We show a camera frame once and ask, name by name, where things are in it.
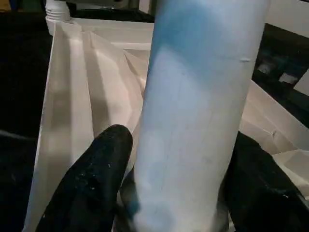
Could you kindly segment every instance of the white tube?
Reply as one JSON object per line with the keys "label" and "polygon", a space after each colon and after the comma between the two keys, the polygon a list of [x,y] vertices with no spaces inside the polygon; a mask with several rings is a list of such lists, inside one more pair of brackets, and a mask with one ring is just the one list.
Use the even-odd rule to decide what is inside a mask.
{"label": "white tube", "polygon": [[56,22],[70,21],[70,11],[65,1],[46,0],[46,23],[49,34],[54,35]]}
{"label": "white tube", "polygon": [[163,0],[135,164],[137,232],[217,232],[268,0]]}

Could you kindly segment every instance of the black rubber glove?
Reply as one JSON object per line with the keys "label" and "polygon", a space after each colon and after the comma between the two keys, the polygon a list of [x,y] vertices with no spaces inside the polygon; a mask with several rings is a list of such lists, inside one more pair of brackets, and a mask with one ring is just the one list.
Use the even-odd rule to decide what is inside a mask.
{"label": "black rubber glove", "polygon": [[110,232],[132,143],[120,125],[94,139],[61,180],[36,232]]}

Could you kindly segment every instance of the black glove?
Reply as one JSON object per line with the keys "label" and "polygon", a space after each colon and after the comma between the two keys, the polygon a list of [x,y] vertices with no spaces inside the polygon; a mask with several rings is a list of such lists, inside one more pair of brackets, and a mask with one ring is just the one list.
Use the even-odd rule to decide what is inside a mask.
{"label": "black glove", "polygon": [[61,180],[36,232],[110,232],[132,143],[120,125],[94,139]]}

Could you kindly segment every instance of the white bottle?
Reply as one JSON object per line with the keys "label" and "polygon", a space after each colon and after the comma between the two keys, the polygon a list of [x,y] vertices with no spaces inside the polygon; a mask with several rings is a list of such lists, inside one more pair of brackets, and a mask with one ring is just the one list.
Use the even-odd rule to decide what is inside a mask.
{"label": "white bottle", "polygon": [[46,0],[46,23],[48,31],[54,34],[56,22],[70,21],[70,11],[65,1]]}

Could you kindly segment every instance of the white plastic container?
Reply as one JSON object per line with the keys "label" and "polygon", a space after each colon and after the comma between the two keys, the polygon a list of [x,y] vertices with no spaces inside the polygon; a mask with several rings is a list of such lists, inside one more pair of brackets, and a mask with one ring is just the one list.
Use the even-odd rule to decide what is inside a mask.
{"label": "white plastic container", "polygon": [[[118,71],[119,69],[125,70],[121,73],[133,75],[130,80],[134,87],[130,93],[142,102],[141,92],[143,92],[146,82],[149,59],[149,50],[145,47],[150,48],[149,42],[151,42],[153,24],[87,19],[73,19],[73,22],[79,22],[81,25],[62,23],[56,26],[24,232],[35,231],[36,225],[62,176],[94,138],[95,130],[88,79],[92,75],[87,73],[89,70],[86,61],[89,57],[85,52],[89,46],[93,59],[105,67],[107,65],[111,67],[113,69],[111,73],[114,73],[118,68]],[[105,31],[112,29],[113,36],[111,37],[108,32],[101,33],[100,28],[104,28]],[[87,29],[95,30],[96,34],[88,35],[90,42],[93,42],[86,44],[88,48],[84,46],[87,37],[85,38],[85,33],[82,32]],[[138,43],[134,43],[132,33],[128,35],[130,42],[125,43],[126,32],[129,29],[134,29]],[[148,36],[139,36],[140,31],[141,34],[147,31]],[[120,64],[122,63],[119,65],[119,56],[112,55],[111,51],[114,51],[115,48],[107,40],[110,40],[118,48],[126,49],[123,54],[128,61],[127,65],[123,62],[122,52],[118,50],[116,53],[120,54]],[[95,70],[100,70],[97,77],[104,76],[104,69],[98,67]],[[115,73],[117,78],[122,78],[119,72]],[[136,115],[140,114],[141,108],[139,107],[134,110]],[[131,129],[134,128],[135,123],[127,124],[127,122],[113,121],[113,123],[122,123]],[[295,131],[300,131],[301,134],[285,134],[289,132],[291,127],[298,128]],[[308,150],[306,144],[299,138],[309,138],[309,130],[253,82],[250,84],[240,130],[257,140],[265,150],[274,155],[275,160],[302,193],[309,196],[307,180],[299,176],[303,175],[302,173],[297,174],[294,166],[287,165],[285,168],[284,157],[287,153],[281,154],[281,152],[296,149]],[[133,135],[136,141],[138,127],[134,129]],[[129,168],[132,167],[134,161],[135,153],[133,151]]]}

